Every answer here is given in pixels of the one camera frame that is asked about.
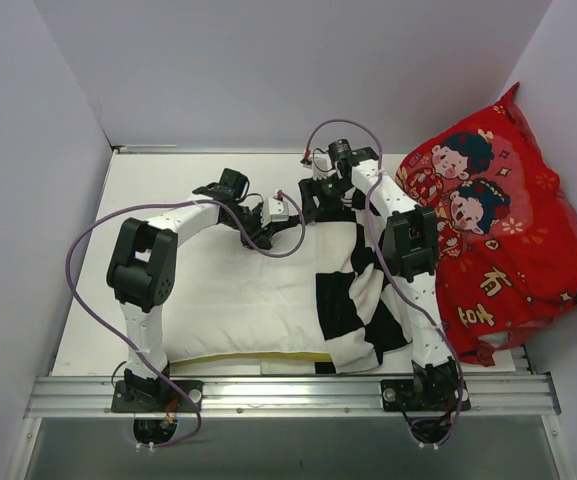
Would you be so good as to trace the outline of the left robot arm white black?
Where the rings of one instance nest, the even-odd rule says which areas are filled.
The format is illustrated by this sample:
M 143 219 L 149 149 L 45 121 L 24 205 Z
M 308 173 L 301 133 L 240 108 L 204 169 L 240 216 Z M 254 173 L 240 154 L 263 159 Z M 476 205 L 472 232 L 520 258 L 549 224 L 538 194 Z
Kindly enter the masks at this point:
M 249 179 L 224 169 L 217 182 L 192 191 L 182 205 L 148 220 L 126 219 L 120 228 L 107 271 L 107 284 L 120 303 L 131 342 L 124 381 L 148 411 L 170 399 L 169 361 L 163 347 L 162 306 L 172 293 L 178 248 L 205 229 L 224 225 L 240 233 L 243 246 L 264 254 L 275 234 L 305 227 L 312 204 L 302 207 L 278 191 L 254 207 L 243 204 Z M 296 207 L 294 215 L 289 208 Z

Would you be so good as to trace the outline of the white pillow yellow edge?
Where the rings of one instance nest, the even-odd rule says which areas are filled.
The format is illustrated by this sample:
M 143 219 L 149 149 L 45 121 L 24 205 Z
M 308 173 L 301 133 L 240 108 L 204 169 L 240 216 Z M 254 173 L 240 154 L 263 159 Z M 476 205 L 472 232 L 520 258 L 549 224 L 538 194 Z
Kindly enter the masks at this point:
M 279 233 L 267 256 L 244 248 L 224 227 L 185 242 L 163 306 L 168 360 L 328 360 L 317 317 L 315 247 L 314 227 Z

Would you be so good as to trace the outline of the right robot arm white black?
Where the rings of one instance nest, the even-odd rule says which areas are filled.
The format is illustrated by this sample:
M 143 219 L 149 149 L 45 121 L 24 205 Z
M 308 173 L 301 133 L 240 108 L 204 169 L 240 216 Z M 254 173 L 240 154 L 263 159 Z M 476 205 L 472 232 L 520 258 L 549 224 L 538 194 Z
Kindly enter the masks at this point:
M 332 142 L 299 183 L 314 224 L 317 319 L 329 356 L 320 373 L 363 373 L 385 354 L 411 349 L 414 402 L 433 409 L 447 397 L 439 374 L 455 378 L 456 355 L 441 325 L 435 273 L 437 216 L 379 169 L 370 147 Z

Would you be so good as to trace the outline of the black white checkered pillowcase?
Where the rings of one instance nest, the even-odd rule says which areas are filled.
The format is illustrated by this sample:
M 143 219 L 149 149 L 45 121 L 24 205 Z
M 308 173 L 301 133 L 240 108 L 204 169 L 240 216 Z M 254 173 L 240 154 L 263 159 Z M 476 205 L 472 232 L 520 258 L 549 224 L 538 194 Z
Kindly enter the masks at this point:
M 290 352 L 263 359 L 265 375 L 366 373 L 412 340 L 362 211 L 320 215 L 297 253 L 264 266 L 261 284 L 266 324 Z

